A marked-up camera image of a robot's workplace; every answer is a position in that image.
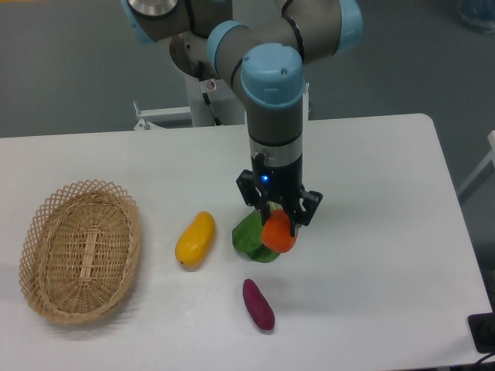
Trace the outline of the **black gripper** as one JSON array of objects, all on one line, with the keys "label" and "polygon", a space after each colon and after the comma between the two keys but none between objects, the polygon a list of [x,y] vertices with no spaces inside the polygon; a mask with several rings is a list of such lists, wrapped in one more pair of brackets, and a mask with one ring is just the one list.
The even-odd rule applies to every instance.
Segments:
[{"label": "black gripper", "polygon": [[270,203],[282,207],[289,218],[292,237],[300,226],[308,226],[323,199],[316,191],[305,190],[302,184],[302,158],[279,167],[268,164],[267,156],[259,153],[251,160],[252,170],[243,170],[236,180],[244,202],[254,207],[264,226],[271,215]]}]

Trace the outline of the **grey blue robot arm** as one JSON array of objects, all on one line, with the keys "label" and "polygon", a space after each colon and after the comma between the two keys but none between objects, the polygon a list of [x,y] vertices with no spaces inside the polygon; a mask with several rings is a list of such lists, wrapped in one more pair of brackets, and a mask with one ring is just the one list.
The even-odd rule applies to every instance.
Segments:
[{"label": "grey blue robot arm", "polygon": [[203,43],[197,69],[222,79],[242,103],[251,169],[237,178],[245,203],[263,221],[279,204],[297,234],[322,195],[302,183],[305,63],[347,50],[363,35],[355,1],[286,1],[278,19],[251,28],[233,17],[230,1],[124,1],[136,34],[156,43],[184,33]]}]

